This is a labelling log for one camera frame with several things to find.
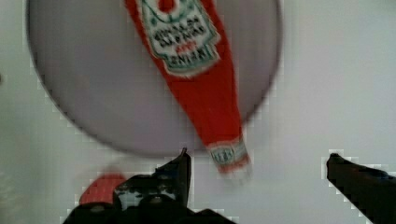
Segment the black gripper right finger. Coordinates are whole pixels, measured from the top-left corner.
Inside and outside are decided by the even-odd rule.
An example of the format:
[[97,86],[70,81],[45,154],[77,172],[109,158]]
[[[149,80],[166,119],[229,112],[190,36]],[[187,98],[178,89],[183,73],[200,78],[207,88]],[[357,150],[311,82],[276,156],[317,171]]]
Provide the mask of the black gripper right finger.
[[395,224],[396,178],[332,153],[327,179],[373,224]]

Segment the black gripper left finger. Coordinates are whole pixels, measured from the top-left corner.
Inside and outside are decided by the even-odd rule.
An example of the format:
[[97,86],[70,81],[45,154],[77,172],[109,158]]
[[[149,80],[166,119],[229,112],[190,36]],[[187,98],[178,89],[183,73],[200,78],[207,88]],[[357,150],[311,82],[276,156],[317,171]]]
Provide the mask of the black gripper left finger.
[[236,224],[211,210],[188,208],[187,150],[150,175],[134,175],[113,190],[113,203],[78,204],[63,224]]

